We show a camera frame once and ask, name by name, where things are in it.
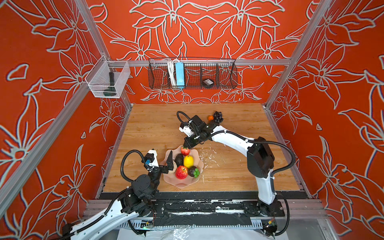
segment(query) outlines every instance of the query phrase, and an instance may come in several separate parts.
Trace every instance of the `strawberry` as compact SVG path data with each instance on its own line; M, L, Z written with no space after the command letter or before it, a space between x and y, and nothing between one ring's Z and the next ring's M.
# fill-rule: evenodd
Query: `strawberry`
M176 177L178 179L185 179L187 176L188 176L188 168L184 167L184 166L179 166L177 169L176 169Z
M191 152L191 150L189 150L189 148L184 147L184 146L181 147L181 153L182 153L184 156L188 155L190 152Z

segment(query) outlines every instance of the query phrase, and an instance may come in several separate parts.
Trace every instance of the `dark green brush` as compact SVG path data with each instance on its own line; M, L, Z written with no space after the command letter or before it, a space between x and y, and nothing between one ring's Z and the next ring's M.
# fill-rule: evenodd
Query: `dark green brush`
M109 72L109 87L104 90L103 94L104 96L110 97L116 95L116 89L114 87L115 80L113 77L113 72Z

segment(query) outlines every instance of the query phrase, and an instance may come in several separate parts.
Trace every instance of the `plastic fruit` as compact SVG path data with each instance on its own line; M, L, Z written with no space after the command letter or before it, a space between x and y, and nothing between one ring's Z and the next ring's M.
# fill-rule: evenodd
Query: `plastic fruit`
M188 169L185 166L179 166L175 174L178 179L185 179L188 176Z
M186 166L187 168L190 168L193 166L193 157L192 156L185 156L184 158L184 166Z
M177 166L181 166L184 164L184 156L183 154L179 153L175 157L175 163Z
M191 152L191 150L189 150L189 148L184 147L184 146L181 147L181 154L183 154L183 156L188 155L190 152Z
M200 175L200 171L197 167L192 166L188 169L188 175L190 175L191 177L198 177Z

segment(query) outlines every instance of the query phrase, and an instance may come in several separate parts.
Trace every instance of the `black cable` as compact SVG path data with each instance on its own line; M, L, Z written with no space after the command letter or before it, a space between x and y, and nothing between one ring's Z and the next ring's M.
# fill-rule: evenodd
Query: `black cable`
M133 225L132 225L132 223L131 223L131 220L128 220L128 224L129 224L129 226L131 227L131 229L132 229L132 231L133 231L134 233L136 233L137 235L142 234L142 233L139 233L139 232L133 227Z
M284 226L284 228L283 228L280 232L275 233L275 236L279 236L279 235L283 234L283 233L287 230L288 225L289 225L289 207L288 207L288 201L287 201L287 199L284 197L283 194L279 193L279 194L277 194L277 195L282 196L283 199L284 199L285 206L287 207L287 221L285 222L285 226ZM265 235L267 235L267 236L272 236L272 234L269 234L269 233L267 233L267 232L265 232Z
M58 238L56 240L64 240L64 239L69 239L71 236L75 235L75 234L78 234L84 230L86 230L87 228L90 228L91 226L95 225L98 221L100 221L101 219L103 219L103 217L105 217L107 215L107 213L109 212L109 210L111 209L113 203L116 201L116 199L118 199L120 197L121 194L123 194L124 192L126 191L126 189L124 189L123 191L119 192L115 197L114 199L112 199L112 201L109 203L107 209L104 211L104 215L101 215L99 216L97 219L95 219L94 221L92 221L91 223L85 225L84 227L76 230L75 232L72 232L70 233L69 235L65 235L65 236L62 236L61 238Z
M244 141L247 139L247 138L245 138L245 137L243 137L243 136L241 136L241 135L239 135L239 134L237 134L237 133L235 133L235 132L224 131L224 130L214 132L214 133L211 134L210 137L213 137L213 136L215 136L216 134L220 134L220 133L229 133L229 134L235 135L235 136L238 137L238 138L241 138L241 139L244 140ZM291 168L291 167L295 164L296 156L295 156L294 152L293 152L290 148L288 148L287 146L285 146L284 144L281 144L281 143L279 143L279 142L274 142L274 141L257 141L257 140L250 140L250 139L248 139L248 142L250 142L250 143L266 143L266 144L277 145L277 146L282 147L282 148L284 148L285 150L287 150L287 151L289 152L289 154L291 155L291 162L290 162L287 166L284 166L284 167L281 167L281 168L278 168L278 169L272 171L272 173L271 173L271 177L273 177L273 175L274 175L275 173L277 173L277 172L281 172L281 171L284 171L284 170L287 170L287 169Z
M176 113L176 116L177 116L177 118L179 119L179 121L180 121L181 123L184 123L185 125L189 125L188 122L183 122L183 121L181 120L181 118L180 118L180 116L179 116L179 113L181 113L181 114L184 115L186 118L188 118L189 121L191 121L191 118L190 118L187 114L185 114L184 112L182 112L182 111L177 111L177 113Z
M125 160L127 159L127 157L128 157L131 153L133 153L133 152L138 153L138 154L140 155L140 157L141 157L141 160L144 161L144 156L143 156L143 154L142 154L139 150L133 149L133 150L130 150L129 152L127 152L127 153L125 154L125 156L124 156L124 157L122 158L122 160L121 160L120 174L121 174L121 176L122 176L125 180L127 180L128 182L133 182L133 180L130 179L129 177L127 177L127 176L124 174L124 163L125 163Z

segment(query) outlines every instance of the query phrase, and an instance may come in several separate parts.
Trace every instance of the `white wire basket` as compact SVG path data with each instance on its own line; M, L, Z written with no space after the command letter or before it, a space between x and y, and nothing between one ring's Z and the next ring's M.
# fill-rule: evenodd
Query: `white wire basket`
M89 89L97 98L120 98L125 84L131 74L128 62L125 63L122 71L108 66L104 56L93 66L85 78Z

